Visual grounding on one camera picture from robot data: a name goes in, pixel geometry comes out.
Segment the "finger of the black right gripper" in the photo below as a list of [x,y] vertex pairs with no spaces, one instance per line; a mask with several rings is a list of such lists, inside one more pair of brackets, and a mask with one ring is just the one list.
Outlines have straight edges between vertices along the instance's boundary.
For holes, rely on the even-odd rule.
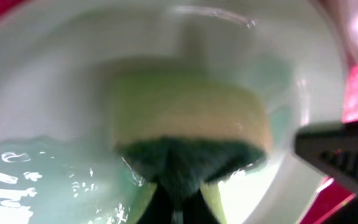
[[358,197],[358,121],[323,122],[298,129],[295,154]]

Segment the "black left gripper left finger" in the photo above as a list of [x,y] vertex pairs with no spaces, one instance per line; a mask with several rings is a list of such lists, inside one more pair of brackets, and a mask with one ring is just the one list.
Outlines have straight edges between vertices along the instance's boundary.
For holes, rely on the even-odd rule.
[[179,211],[174,209],[170,196],[160,184],[136,224],[179,224]]

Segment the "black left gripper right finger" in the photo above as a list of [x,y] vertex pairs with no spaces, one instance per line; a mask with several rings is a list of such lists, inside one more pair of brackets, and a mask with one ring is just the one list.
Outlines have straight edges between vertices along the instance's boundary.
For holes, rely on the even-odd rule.
[[183,202],[182,212],[184,224],[219,224],[203,198],[201,190]]

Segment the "yellow green scrub sponge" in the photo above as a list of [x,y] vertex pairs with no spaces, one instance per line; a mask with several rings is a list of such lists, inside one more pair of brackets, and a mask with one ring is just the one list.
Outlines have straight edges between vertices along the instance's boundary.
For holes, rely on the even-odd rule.
[[249,90],[193,74],[130,73],[109,89],[111,144],[134,170],[184,200],[270,156],[267,113]]

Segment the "pale green plate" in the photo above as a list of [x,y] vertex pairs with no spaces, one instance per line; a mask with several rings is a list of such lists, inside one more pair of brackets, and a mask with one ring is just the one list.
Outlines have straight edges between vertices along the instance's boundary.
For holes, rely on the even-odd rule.
[[315,1],[31,1],[0,23],[0,223],[136,223],[157,184],[112,149],[109,89],[130,73],[251,91],[270,156],[202,196],[219,223],[298,223],[323,176],[293,138],[341,122],[346,72]]

